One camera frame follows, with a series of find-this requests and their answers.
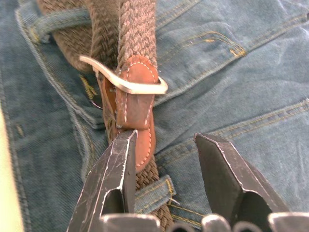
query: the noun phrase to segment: blue denim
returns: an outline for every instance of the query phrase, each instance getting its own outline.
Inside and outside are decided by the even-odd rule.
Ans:
[[[291,210],[309,211],[308,13],[306,0],[158,1],[158,70],[169,85],[154,104],[161,179],[137,193],[136,212],[167,202],[176,221],[200,228],[211,210],[195,132],[230,140]],[[46,41],[61,20],[31,0],[0,2],[1,106],[26,231],[65,231],[107,147],[81,79],[99,92],[95,77]]]

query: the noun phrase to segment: brown woven belt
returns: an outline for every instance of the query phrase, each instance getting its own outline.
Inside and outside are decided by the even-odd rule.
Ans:
[[[155,43],[155,0],[37,0],[43,14],[86,6],[91,26],[61,29],[53,32],[60,50],[68,62],[82,72],[97,71],[97,80],[103,102],[103,118],[109,143],[127,129],[137,129],[136,189],[159,179],[154,160],[155,130],[152,106],[155,93],[132,92],[134,87],[117,85],[120,81],[108,78],[108,70],[95,68],[104,64],[120,79],[139,87],[159,82]],[[152,212],[161,221],[161,227],[173,223],[167,205]]]

